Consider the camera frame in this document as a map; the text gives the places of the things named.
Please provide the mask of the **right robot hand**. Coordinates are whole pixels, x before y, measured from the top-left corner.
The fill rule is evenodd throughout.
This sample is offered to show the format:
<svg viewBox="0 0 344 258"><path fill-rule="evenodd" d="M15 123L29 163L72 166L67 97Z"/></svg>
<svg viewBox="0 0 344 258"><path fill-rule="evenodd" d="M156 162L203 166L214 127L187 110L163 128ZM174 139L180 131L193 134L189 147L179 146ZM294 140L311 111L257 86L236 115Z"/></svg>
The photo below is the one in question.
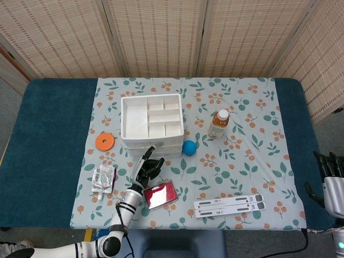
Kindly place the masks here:
<svg viewBox="0 0 344 258"><path fill-rule="evenodd" d="M329 157L316 151L313 155L319 166L323 197L317 196L308 182L304 184L306 193L330 216L343 219L343 157L333 152L329 152Z"/></svg>

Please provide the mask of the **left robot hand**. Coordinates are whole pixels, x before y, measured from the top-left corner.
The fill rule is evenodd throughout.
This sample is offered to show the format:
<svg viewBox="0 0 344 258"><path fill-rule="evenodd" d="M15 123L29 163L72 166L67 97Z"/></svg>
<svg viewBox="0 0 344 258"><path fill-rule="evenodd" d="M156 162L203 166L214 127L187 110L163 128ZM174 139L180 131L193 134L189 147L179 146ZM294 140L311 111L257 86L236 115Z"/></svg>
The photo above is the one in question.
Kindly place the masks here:
<svg viewBox="0 0 344 258"><path fill-rule="evenodd" d="M147 188L148 182L159 175L161 167L164 164L163 157L158 160L150 158L154 151L154 146L149 147L145 154L139 159L131 175L132 185L130 186L130 189L140 194L142 194L142 191Z"/></svg>

